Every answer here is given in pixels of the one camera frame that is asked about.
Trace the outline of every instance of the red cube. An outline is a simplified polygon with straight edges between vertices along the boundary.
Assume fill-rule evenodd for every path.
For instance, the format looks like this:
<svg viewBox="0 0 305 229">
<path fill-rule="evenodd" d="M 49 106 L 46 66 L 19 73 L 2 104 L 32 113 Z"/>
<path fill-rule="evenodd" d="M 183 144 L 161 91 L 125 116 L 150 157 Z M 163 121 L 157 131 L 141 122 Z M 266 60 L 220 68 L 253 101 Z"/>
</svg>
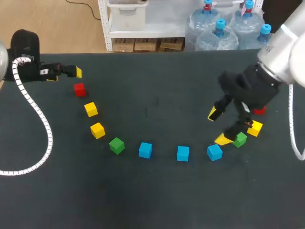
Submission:
<svg viewBox="0 0 305 229">
<path fill-rule="evenodd" d="M 264 106 L 263 109 L 254 109 L 254 114 L 256 115 L 264 115 L 266 111 L 266 107 Z"/>
<path fill-rule="evenodd" d="M 84 83 L 77 83 L 74 85 L 75 94 L 77 97 L 83 97 L 86 95 Z"/>
</svg>

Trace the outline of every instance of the cube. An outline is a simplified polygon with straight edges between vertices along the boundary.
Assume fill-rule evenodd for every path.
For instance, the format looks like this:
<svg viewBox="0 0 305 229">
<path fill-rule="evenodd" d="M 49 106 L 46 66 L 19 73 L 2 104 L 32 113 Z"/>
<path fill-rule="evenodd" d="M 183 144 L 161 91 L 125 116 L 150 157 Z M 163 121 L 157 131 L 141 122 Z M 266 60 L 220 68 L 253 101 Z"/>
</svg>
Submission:
<svg viewBox="0 0 305 229">
<path fill-rule="evenodd" d="M 177 161 L 185 161 L 189 160 L 189 147 L 187 146 L 178 146 L 177 150 Z"/>
<path fill-rule="evenodd" d="M 211 161 L 216 161 L 223 156 L 223 151 L 219 145 L 212 145 L 208 147 L 207 154 Z"/>
<path fill-rule="evenodd" d="M 152 144 L 142 142 L 139 148 L 139 156 L 149 159 L 153 150 Z"/>
<path fill-rule="evenodd" d="M 253 135 L 254 137 L 257 137 L 262 127 L 263 127 L 262 123 L 253 120 L 252 128 L 248 128 L 247 133 Z"/>
<path fill-rule="evenodd" d="M 109 143 L 109 146 L 110 146 L 110 150 L 112 150 L 116 154 L 120 154 L 120 152 L 122 152 L 125 149 L 124 142 L 117 137 Z"/>
<path fill-rule="evenodd" d="M 88 117 L 97 115 L 97 109 L 96 109 L 94 102 L 86 104 L 85 109 L 86 109 Z"/>
<path fill-rule="evenodd" d="M 84 97 L 86 96 L 86 90 L 84 83 L 77 83 L 74 85 L 75 94 L 77 97 Z"/>
<path fill-rule="evenodd" d="M 263 109 L 254 109 L 254 114 L 256 115 L 264 115 L 266 111 L 266 107 L 264 106 Z"/>
<path fill-rule="evenodd" d="M 96 139 L 99 139 L 100 137 L 103 137 L 105 135 L 104 127 L 100 123 L 96 123 L 92 126 L 90 126 L 91 133 Z"/>
<path fill-rule="evenodd" d="M 245 135 L 243 132 L 240 132 L 235 141 L 232 143 L 237 148 L 241 147 L 243 144 L 245 144 L 247 141 L 247 135 Z"/>
</svg>

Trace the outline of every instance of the white cable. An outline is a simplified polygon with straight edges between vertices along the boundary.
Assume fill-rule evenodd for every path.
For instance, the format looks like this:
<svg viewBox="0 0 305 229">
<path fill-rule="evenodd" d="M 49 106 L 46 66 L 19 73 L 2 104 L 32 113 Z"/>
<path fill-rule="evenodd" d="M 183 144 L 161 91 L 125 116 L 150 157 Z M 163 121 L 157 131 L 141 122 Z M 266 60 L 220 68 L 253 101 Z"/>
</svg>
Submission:
<svg viewBox="0 0 305 229">
<path fill-rule="evenodd" d="M 288 112 L 289 112 L 289 129 L 290 129 L 290 140 L 292 149 L 295 152 L 297 159 L 304 161 L 305 160 L 305 149 L 301 154 L 296 147 L 295 143 L 295 131 L 294 131 L 294 113 L 293 113 L 293 102 L 294 102 L 294 86 L 293 84 L 289 85 L 289 95 L 288 95 Z"/>
<path fill-rule="evenodd" d="M 0 175 L 2 175 L 2 176 L 17 176 L 17 175 L 23 175 L 23 174 L 27 174 L 31 171 L 34 171 L 35 169 L 39 168 L 48 159 L 48 157 L 51 153 L 52 147 L 53 147 L 53 135 L 52 135 L 52 131 L 51 131 L 49 122 L 48 122 L 47 118 L 44 116 L 41 109 L 37 106 L 37 104 L 34 102 L 34 100 L 30 97 L 28 92 L 25 90 L 25 88 L 20 80 L 19 74 L 18 74 L 18 70 L 17 70 L 18 65 L 20 63 L 26 63 L 26 62 L 31 62 L 31 59 L 28 57 L 19 57 L 19 58 L 15 59 L 13 61 L 13 65 L 12 65 L 13 75 L 14 75 L 16 84 L 19 87 L 21 93 L 26 98 L 26 100 L 31 104 L 31 106 L 33 107 L 33 109 L 36 111 L 39 118 L 41 119 L 42 123 L 44 124 L 44 127 L 46 128 L 47 135 L 48 135 L 48 147 L 47 147 L 47 150 L 46 150 L 44 156 L 42 157 L 42 159 L 35 165 L 33 165 L 29 168 L 26 168 L 24 170 L 19 170 L 19 171 L 0 170 Z"/>
</svg>

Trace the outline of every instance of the yellow cube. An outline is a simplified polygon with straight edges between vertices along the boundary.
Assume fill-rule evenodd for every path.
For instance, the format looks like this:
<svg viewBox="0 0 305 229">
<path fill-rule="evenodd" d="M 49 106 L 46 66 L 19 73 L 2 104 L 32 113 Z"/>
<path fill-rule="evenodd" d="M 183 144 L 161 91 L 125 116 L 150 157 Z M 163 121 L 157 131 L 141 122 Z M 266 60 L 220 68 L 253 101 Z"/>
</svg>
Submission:
<svg viewBox="0 0 305 229">
<path fill-rule="evenodd" d="M 88 117 L 97 115 L 97 109 L 96 109 L 94 102 L 86 104 L 85 109 L 86 109 Z"/>
<path fill-rule="evenodd" d="M 253 120 L 252 128 L 248 128 L 247 133 L 257 137 L 262 127 L 263 127 L 262 123 Z"/>
<path fill-rule="evenodd" d="M 105 135 L 104 127 L 100 123 L 90 126 L 90 129 L 91 133 L 96 139 L 99 139 L 100 137 L 103 137 Z"/>
</svg>

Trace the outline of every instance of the plastic bin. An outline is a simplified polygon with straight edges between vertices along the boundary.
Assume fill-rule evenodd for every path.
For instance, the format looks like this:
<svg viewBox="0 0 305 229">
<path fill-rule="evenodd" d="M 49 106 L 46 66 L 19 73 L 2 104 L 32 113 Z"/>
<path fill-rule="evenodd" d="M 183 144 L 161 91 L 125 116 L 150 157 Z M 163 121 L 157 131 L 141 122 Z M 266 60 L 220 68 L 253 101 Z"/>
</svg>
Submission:
<svg viewBox="0 0 305 229">
<path fill-rule="evenodd" d="M 112 26 L 119 31 L 143 30 L 145 27 L 145 9 L 148 1 L 140 4 L 124 3 L 122 0 L 112 0 L 107 3 L 112 15 Z"/>
</svg>

